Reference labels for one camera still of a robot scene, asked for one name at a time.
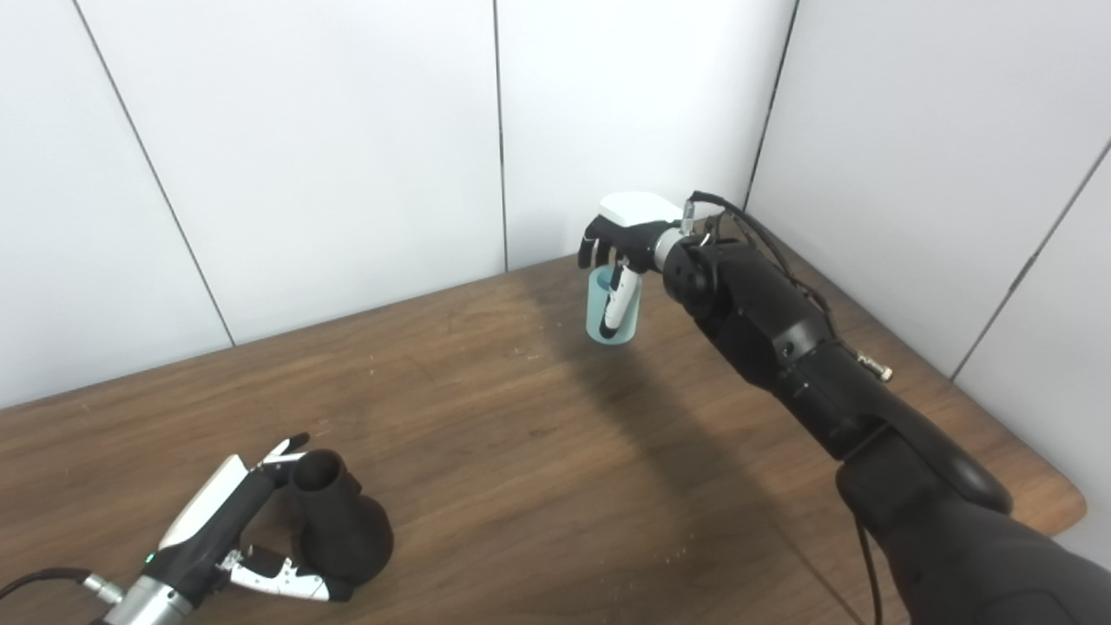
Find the black vase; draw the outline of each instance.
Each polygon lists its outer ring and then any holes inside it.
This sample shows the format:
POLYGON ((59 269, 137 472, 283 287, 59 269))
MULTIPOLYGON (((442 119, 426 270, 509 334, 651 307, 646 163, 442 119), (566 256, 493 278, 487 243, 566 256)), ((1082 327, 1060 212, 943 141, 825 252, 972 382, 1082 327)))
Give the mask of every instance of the black vase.
POLYGON ((304 518, 300 552, 320 574, 358 586, 390 561, 393 531, 382 506, 360 495, 362 485, 330 450, 302 456, 290 480, 293 501, 304 518))

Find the black cable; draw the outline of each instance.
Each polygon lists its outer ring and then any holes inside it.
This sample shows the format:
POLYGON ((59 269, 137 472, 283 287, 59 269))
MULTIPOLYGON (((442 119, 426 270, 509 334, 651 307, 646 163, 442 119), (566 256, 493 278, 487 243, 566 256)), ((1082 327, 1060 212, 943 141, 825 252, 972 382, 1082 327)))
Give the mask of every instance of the black cable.
MULTIPOLYGON (((775 241, 772 238, 771 233, 768 231, 767 228, 764 228, 763 223, 761 223, 759 219, 752 216, 747 211, 737 208, 737 205, 731 203, 725 198, 722 198, 721 195, 715 195, 713 193, 707 193, 705 191, 692 192, 691 196, 688 198, 687 201, 691 202, 701 201, 720 205, 721 208, 723 208, 727 212, 729 212, 733 216, 733 221, 737 222, 738 228, 740 228, 741 233, 744 234, 744 238, 748 239, 749 244, 753 244, 753 241, 752 236, 749 234, 748 231, 752 230, 753 232, 755 232, 757 236, 763 242, 764 246, 767 246, 768 250, 771 251, 771 254, 775 258, 775 262, 779 263, 780 270, 783 272, 783 275, 785 275, 787 279, 790 280, 792 284, 802 290, 802 292, 805 293, 805 295, 811 301, 813 301, 814 304, 818 305, 818 308, 822 312, 824 312, 827 319, 830 320, 830 325, 832 325, 832 317, 830 317, 831 310, 829 303, 825 301, 825 298, 822 295, 822 293, 814 290, 810 284, 803 282, 802 280, 800 280, 794 275, 794 271, 791 270, 791 265, 787 261, 787 254, 784 254, 783 251, 779 249, 779 245, 775 244, 775 241)), ((717 240, 718 238, 717 233, 720 225, 720 218, 713 225, 714 225, 713 228, 714 239, 717 240)))
POLYGON ((764 228, 763 223, 761 223, 760 220, 758 220, 755 216, 752 216, 748 212, 741 210, 740 208, 737 208, 737 205, 731 203, 725 198, 721 195, 715 195, 713 193, 707 193, 704 191, 692 192, 691 196, 688 198, 687 201, 692 201, 692 202, 702 201, 707 203, 712 203, 714 205, 720 205, 721 208, 731 212, 733 216, 743 221, 744 224, 751 228, 752 231, 755 232, 757 236, 759 236, 760 240, 763 241, 764 246, 767 246, 768 250, 771 251, 771 254, 775 256, 775 262, 778 262, 780 269, 783 270, 783 274, 787 275, 788 278, 794 278, 794 272, 791 270, 791 263, 787 261, 787 255, 784 255, 783 252, 780 251, 779 245, 777 245, 772 240, 771 233, 768 232, 768 229, 764 228))
POLYGON ((0 599, 14 593, 31 582, 43 582, 46 579, 71 579, 81 584, 91 574, 92 572, 87 568, 43 568, 42 571, 24 575, 11 584, 8 584, 3 588, 0 588, 0 599))
POLYGON ((868 544, 868 533, 857 520, 857 537, 860 538, 860 551, 864 554, 864 568, 868 569, 868 585, 872 587, 872 608, 875 611, 875 625, 883 625, 883 597, 880 596, 880 581, 875 576, 875 562, 872 561, 872 547, 868 544))

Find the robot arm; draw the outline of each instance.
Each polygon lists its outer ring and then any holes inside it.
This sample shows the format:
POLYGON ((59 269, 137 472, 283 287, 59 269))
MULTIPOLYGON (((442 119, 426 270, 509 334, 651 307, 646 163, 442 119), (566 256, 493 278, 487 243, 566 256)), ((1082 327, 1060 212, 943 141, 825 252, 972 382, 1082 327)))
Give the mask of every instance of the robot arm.
MULTIPOLYGON (((717 195, 693 201, 722 205, 768 238, 717 195)), ((647 270, 663 274, 722 357, 843 463, 841 497, 887 556, 915 625, 1111 623, 1111 574, 1012 520, 1007 490, 883 386, 887 372, 844 344, 824 300, 785 260, 773 264, 751 242, 684 233, 677 222, 634 232, 603 219, 593 230, 615 231, 605 242, 619 254, 651 250, 647 270)))

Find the light blue cup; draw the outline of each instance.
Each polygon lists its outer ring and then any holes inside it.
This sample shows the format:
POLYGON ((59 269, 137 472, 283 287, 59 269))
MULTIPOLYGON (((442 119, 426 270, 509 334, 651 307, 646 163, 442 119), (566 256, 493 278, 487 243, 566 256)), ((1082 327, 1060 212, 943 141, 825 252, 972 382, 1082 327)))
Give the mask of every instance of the light blue cup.
POLYGON ((640 310, 640 286, 632 293, 621 330, 613 339, 603 339, 598 332, 602 325, 602 312, 605 310, 605 298, 610 294, 610 278, 613 276, 613 265, 603 264, 590 272, 589 290, 587 291, 587 334, 602 345, 621 345, 629 343, 637 334, 637 312, 640 310))

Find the table surface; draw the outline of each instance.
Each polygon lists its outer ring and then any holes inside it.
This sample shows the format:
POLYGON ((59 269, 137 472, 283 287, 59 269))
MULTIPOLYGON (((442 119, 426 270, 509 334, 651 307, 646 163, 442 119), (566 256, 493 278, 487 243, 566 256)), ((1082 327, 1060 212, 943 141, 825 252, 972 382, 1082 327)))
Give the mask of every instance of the table surface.
MULTIPOLYGON (((798 271, 895 370, 892 391, 1012 491, 1017 518, 1054 534, 1083 515, 1049 464, 798 271)), ((393 560, 348 604, 231 588, 190 623, 870 623, 837 465, 658 276, 621 347, 587 337, 585 285, 560 259, 0 412, 0 579, 82 566, 130 584, 226 456, 252 464, 304 431, 386 506, 393 560)), ((290 502, 273 500, 246 540, 288 552, 290 502)), ((59 582, 0 603, 10 625, 102 612, 59 582)))

